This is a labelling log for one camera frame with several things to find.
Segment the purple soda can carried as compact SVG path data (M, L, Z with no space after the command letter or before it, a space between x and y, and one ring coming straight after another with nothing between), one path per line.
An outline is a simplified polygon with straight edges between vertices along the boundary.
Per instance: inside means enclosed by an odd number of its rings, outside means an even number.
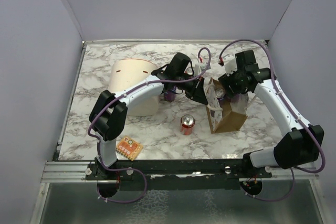
M218 88L215 89L215 96L219 102L222 102L225 100L225 91L224 89Z

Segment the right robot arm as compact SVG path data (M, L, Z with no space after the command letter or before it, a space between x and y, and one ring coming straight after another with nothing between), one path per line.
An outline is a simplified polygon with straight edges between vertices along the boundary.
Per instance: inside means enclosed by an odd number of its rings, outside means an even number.
M241 171L254 177L261 167L297 167L314 162L320 156L324 130L312 125L289 101L270 68L260 68L252 50L235 55L237 69L218 78L225 94L254 93L266 106L281 131L282 139L273 148L243 155Z

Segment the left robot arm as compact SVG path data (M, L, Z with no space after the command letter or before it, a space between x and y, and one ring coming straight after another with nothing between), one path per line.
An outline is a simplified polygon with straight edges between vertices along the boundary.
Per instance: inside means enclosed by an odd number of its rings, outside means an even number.
M97 140L95 164L102 178L110 179L119 171L114 165L117 161L116 140L124 130L127 113L131 108L173 87L183 90L190 100L207 104L202 74L210 65L207 64L197 76L185 73L190 65L191 59L187 55L177 53L170 63L153 70L138 84L116 93L108 90L100 93L89 116L88 135Z

